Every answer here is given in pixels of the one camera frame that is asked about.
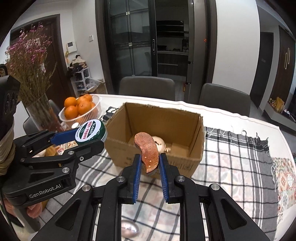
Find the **person's left hand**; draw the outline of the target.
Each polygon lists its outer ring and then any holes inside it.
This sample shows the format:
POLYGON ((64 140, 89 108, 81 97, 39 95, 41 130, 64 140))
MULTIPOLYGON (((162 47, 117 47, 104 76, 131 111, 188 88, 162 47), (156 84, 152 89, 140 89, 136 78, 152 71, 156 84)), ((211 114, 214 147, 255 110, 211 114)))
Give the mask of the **person's left hand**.
MULTIPOLYGON (((14 212, 14 209, 15 209, 14 206, 7 199, 4 199, 4 204, 7 212, 13 216, 16 216, 14 212)), ((37 218, 41 214, 42 210, 43 210, 42 202, 37 203, 27 208, 27 215, 31 218, 37 218)))

